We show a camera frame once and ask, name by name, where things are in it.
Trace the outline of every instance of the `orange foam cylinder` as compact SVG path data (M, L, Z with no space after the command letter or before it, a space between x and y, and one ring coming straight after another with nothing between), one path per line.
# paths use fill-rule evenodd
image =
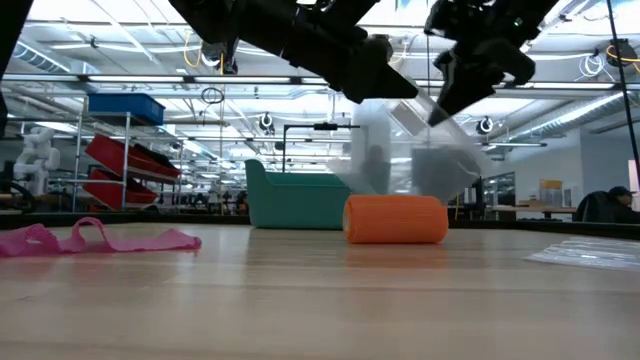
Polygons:
M447 208L431 196L352 195L342 219L352 244L439 243L448 228Z

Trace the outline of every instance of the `teal bin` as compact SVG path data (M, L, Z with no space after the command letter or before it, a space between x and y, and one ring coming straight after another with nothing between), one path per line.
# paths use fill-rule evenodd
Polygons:
M266 229L342 229L351 191L333 174L266 172L245 161L251 224Z

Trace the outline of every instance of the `desk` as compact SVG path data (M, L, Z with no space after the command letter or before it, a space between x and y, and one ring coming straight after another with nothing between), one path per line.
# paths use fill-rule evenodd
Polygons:
M545 219L551 219L552 214L575 214L577 211L576 208L562 208L562 207L532 207L532 206L509 206L509 205L495 205L487 207L487 210L496 212L498 214L499 220L500 213L512 213L512 216L507 215L507 217L513 217L515 220L515 213L517 212L530 212L530 213L542 213L544 214Z
M566 235L451 230L441 245L349 246L330 231L163 223L107 230L154 236L171 227L201 237L202 249L0 259L2 359L640 354L638 273L523 260Z

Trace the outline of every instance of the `humanoid robot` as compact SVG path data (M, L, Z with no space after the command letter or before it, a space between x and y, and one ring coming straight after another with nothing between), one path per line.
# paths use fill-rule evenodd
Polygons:
M33 177L26 188L35 196L46 194L49 171L60 166L60 152L51 146L53 135L53 129L31 129L31 134L24 136L24 148L13 167L16 180L26 180L29 175Z

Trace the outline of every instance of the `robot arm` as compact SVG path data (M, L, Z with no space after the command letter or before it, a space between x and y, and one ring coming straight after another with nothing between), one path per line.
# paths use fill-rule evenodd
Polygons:
M495 94L493 87L513 76L511 86L526 84L536 64L520 51L540 31L538 26L559 0L438 0L424 31L456 41L434 65L444 77L438 105L453 115ZM433 112L429 124L446 120Z
M241 39L318 74L356 103L418 93L388 65L389 41L355 26L377 0L320 0L316 6L294 0L169 1L227 59Z
M316 0L311 6L295 0L169 1L208 44L210 58L220 54L234 64L241 39L318 74L356 103L418 93L388 65L389 41L356 26L379 0ZM456 45L435 62L445 80L438 98L444 112L434 112L429 124L494 94L505 73L514 76L514 86L529 81L535 63L519 49L538 36L558 1L438 0L424 31Z

